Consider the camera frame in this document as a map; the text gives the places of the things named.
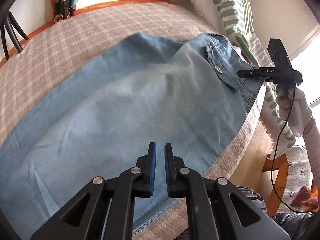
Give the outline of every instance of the blue denim shirt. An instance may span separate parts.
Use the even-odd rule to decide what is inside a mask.
[[[203,176],[236,136],[263,79],[244,79],[226,37],[132,35],[55,87],[0,149],[0,207],[23,239],[92,178],[133,167],[157,143],[154,196],[136,199],[134,233],[167,197],[164,144]]]

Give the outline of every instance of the button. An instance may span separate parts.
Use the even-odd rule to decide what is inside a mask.
[[[221,68],[219,68],[218,66],[215,66],[214,69],[215,69],[219,74],[222,73]]]

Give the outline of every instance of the orange trim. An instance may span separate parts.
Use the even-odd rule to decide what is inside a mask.
[[[104,2],[104,3],[97,3],[97,4],[94,4],[94,5],[90,5],[90,6],[87,6],[87,7],[84,7],[84,8],[81,8],[79,10],[76,10],[74,15],[79,15],[79,14],[82,14],[82,13],[86,13],[86,12],[90,12],[90,11],[94,11],[94,10],[97,10],[97,9],[102,9],[102,8],[105,8],[105,7],[111,7],[111,6],[117,6],[117,5],[124,5],[124,4],[128,4],[128,3],[147,3],[147,2],[150,2],[150,3],[156,3],[156,2],[166,2],[166,3],[169,3],[169,4],[175,4],[174,2],[171,2],[169,0],[119,0],[119,1],[112,1],[112,2]],[[36,36],[37,34],[39,34],[40,32],[48,29],[49,27],[51,27],[52,25],[54,25],[54,21],[51,21],[51,22],[48,22],[46,23],[45,25],[41,26],[40,28],[36,29],[34,32],[30,33],[28,35],[29,39],[32,39],[34,36]],[[28,40],[22,40],[20,41],[20,44],[23,45],[25,44],[26,42],[28,42]],[[10,51],[9,51],[9,58],[14,54],[16,53],[16,48],[13,47]],[[0,61],[0,68],[6,63],[6,59],[5,57]]]

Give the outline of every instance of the gloved hand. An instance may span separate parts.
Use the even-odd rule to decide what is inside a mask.
[[[279,115],[282,120],[286,120],[292,103],[293,88],[289,89],[289,96],[287,98],[284,96],[284,88],[277,85],[276,95],[276,102],[279,105]],[[303,130],[309,124],[311,117],[312,111],[306,101],[304,92],[295,88],[294,102],[288,125],[296,137],[300,137],[303,134]]]

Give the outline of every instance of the silver screw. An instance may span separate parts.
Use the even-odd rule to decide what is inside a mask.
[[[220,185],[226,185],[228,183],[228,180],[226,178],[219,178],[218,183]]]
[[[138,174],[140,172],[141,172],[141,169],[139,167],[133,167],[131,169],[131,173],[133,173],[133,174]]]
[[[93,180],[92,180],[93,184],[101,184],[103,182],[103,178],[101,177],[95,177]]]
[[[189,172],[190,172],[190,170],[186,167],[180,169],[181,174],[188,174]]]

